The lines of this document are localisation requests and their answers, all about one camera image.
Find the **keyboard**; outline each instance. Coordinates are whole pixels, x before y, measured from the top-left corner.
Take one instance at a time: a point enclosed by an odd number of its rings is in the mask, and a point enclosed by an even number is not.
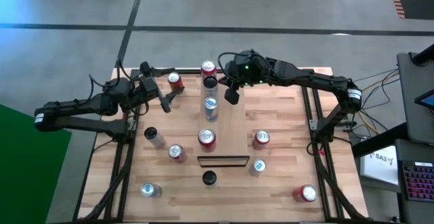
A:
[[[434,167],[432,164],[402,163],[407,200],[434,203]]]

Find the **yellow wire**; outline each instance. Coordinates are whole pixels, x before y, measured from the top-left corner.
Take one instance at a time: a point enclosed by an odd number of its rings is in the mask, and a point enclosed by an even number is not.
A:
[[[398,71],[396,71],[396,72],[395,72],[391,77],[387,78],[384,82],[390,80],[390,78],[395,77],[395,76],[397,76],[397,75],[399,75]],[[373,86],[375,86],[376,84],[381,83],[381,82],[382,82],[382,79],[381,79],[380,81],[376,81],[376,82],[372,83],[371,85],[369,85],[369,86],[367,86],[366,88],[364,88],[364,89],[362,90],[362,92],[364,92],[364,91],[370,89],[371,87],[373,87]]]
[[[364,88],[364,89],[362,90],[362,92],[368,90],[369,88],[375,86],[375,85],[378,84],[378,83],[386,82],[386,81],[390,80],[390,78],[395,77],[395,76],[397,76],[397,75],[399,75],[399,71],[396,71],[392,76],[388,77],[388,78],[385,79],[384,81],[383,81],[383,79],[381,79],[381,80],[379,80],[379,81],[376,81],[376,82],[372,83],[371,85],[369,85],[369,86],[367,86],[366,88]],[[375,129],[374,126],[372,126],[371,124],[369,124],[369,123],[365,120],[365,117],[364,117],[360,112],[357,112],[357,113],[359,114],[361,120],[363,121],[363,123],[364,123],[367,127],[369,127],[371,130],[375,131],[377,134],[380,134],[380,133],[381,133],[379,130]]]
[[[373,126],[371,126],[371,125],[370,125],[370,124],[365,120],[365,117],[364,117],[360,112],[357,112],[357,113],[360,115],[361,120],[364,122],[364,124],[365,124],[367,127],[371,128],[371,130],[375,131],[377,134],[380,134],[380,133],[381,133],[380,131],[378,131],[377,129],[375,129]]]

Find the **gray floor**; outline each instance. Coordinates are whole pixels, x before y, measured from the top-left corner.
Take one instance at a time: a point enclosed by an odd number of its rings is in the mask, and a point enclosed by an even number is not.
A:
[[[0,24],[126,25],[133,2],[0,0]],[[398,18],[391,0],[142,0],[135,25],[434,31],[434,21]],[[124,31],[0,29],[0,103],[32,115],[49,100],[85,98],[87,74],[98,81],[109,78],[123,36]],[[432,37],[133,31],[124,65],[147,60],[156,67],[198,67],[221,52],[254,48],[299,67],[332,67],[337,75],[357,79],[393,69],[398,53],[433,42]],[[405,119],[399,83],[386,91],[391,103],[370,112],[393,127]],[[368,104],[385,99],[377,93]],[[73,132],[48,223],[71,220],[93,141],[92,133]],[[371,217],[386,221],[398,214],[394,193],[363,187],[363,194]]]

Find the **wooden tabletop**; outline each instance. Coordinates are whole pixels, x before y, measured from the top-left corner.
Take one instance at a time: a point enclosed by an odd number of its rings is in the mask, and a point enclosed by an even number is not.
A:
[[[314,70],[332,74],[328,67]],[[291,195],[294,188],[304,184],[313,185],[318,191],[313,157],[306,152],[310,137],[299,86],[282,88],[263,85],[244,89],[243,114],[247,130],[244,138],[250,161],[245,168],[212,168],[217,174],[217,182],[207,187],[201,177],[209,168],[201,168],[197,161],[198,155],[204,155],[197,141],[202,126],[199,123],[201,79],[200,75],[182,75],[182,80],[185,91],[173,100],[172,112],[164,113],[159,101],[153,100],[149,112],[139,119],[124,221],[324,220],[319,198],[311,203],[298,203]],[[157,83],[163,93],[170,91],[167,77],[160,77]],[[328,92],[319,91],[319,95],[323,114],[327,116],[336,106],[337,100]],[[312,96],[310,101],[314,110]],[[220,105],[223,102],[226,101],[222,97]],[[120,118],[121,113],[118,113],[102,119]],[[143,135],[149,126],[156,127],[168,145],[181,144],[186,149],[187,161],[182,164],[173,163],[167,156],[167,148],[156,150]],[[254,150],[251,146],[252,135],[258,130],[266,130],[271,135],[270,143],[261,151]],[[335,132],[335,135],[348,138],[343,132]],[[108,140],[110,138],[107,135],[99,134],[95,147]],[[122,162],[127,145],[124,147]],[[335,140],[330,147],[339,187],[354,207],[367,216],[350,144]],[[116,144],[109,143],[93,154],[79,217],[87,215],[107,190],[115,150]],[[258,177],[251,176],[248,168],[258,158],[265,160],[267,169]],[[146,182],[161,186],[163,195],[160,198],[143,197],[140,187]],[[118,189],[113,216],[117,213],[120,187]],[[326,189],[332,216],[335,217],[333,198],[327,184]]]

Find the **green backdrop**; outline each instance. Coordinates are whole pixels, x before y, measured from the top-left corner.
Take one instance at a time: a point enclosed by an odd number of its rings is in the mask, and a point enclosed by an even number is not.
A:
[[[0,105],[2,223],[45,223],[71,133],[38,132],[35,118]]]

